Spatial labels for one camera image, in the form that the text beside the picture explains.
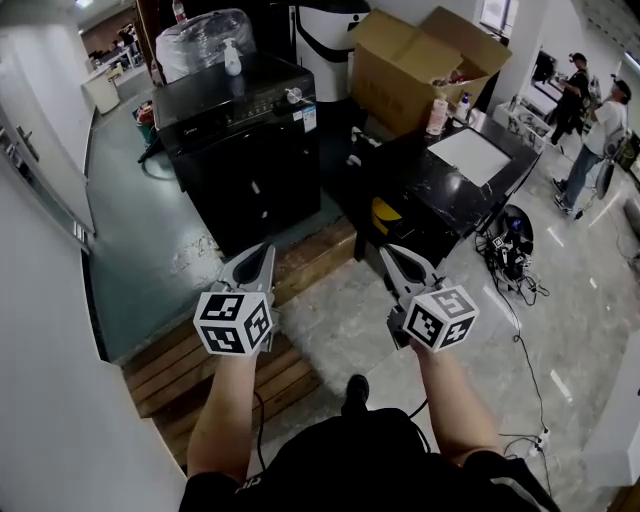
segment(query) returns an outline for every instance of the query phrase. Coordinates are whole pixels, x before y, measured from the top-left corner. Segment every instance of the window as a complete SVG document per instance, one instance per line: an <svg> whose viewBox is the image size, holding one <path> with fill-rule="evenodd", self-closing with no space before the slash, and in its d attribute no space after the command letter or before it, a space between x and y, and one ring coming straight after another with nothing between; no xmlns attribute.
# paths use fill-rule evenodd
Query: window
<svg viewBox="0 0 640 512"><path fill-rule="evenodd" d="M511 37L519 0L484 0L480 23L494 32Z"/></svg>

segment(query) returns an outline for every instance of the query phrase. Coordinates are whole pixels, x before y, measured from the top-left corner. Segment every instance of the black appliance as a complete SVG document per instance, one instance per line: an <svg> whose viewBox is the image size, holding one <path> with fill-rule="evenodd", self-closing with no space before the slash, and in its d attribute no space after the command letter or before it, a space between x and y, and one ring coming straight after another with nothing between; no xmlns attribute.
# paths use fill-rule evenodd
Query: black appliance
<svg viewBox="0 0 640 512"><path fill-rule="evenodd" d="M266 53L154 92L156 128L183 191L231 256L320 208L313 75Z"/></svg>

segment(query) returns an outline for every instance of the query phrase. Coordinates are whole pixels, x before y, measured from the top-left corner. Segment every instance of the wooden platform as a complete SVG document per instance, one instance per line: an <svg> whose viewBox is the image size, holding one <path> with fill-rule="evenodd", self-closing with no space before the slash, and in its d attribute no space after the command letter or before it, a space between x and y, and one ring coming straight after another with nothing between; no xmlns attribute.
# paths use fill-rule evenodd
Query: wooden platform
<svg viewBox="0 0 640 512"><path fill-rule="evenodd" d="M317 235L276 255L275 303L284 304L330 274L352 256L356 234L341 219ZM153 418L180 465L186 463L191 431L209 393L219 358L210 356L191 318L123 366L140 416ZM256 391L265 402L265 421L320 385L318 375L279 333L270 354L258 357ZM254 426L260 419L254 402Z"/></svg>

